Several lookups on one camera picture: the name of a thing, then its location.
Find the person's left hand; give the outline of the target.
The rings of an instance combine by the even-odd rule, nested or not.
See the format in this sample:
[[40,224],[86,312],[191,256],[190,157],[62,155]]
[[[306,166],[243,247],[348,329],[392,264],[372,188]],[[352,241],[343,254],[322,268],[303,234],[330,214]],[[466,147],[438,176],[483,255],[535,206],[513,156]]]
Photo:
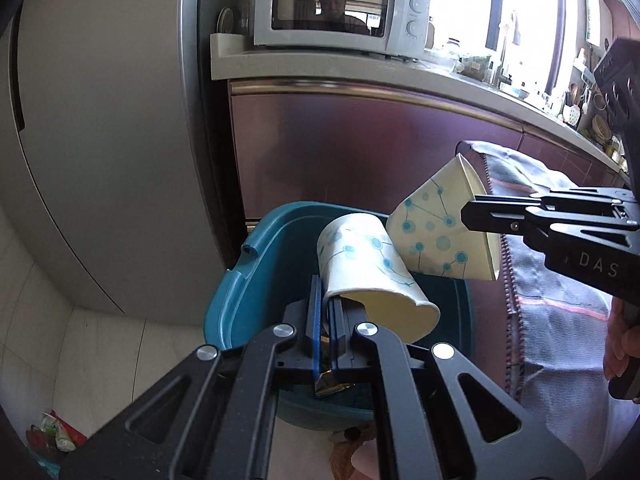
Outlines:
[[330,468],[334,479],[380,480],[378,442],[373,424],[334,434]]

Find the person's right hand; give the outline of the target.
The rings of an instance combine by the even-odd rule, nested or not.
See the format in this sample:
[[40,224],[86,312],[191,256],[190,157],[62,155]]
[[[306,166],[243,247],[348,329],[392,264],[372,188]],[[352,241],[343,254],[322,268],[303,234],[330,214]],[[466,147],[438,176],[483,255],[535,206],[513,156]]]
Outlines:
[[624,374],[629,360],[640,356],[639,327],[629,327],[624,320],[624,302],[613,298],[603,357],[603,373],[607,380]]

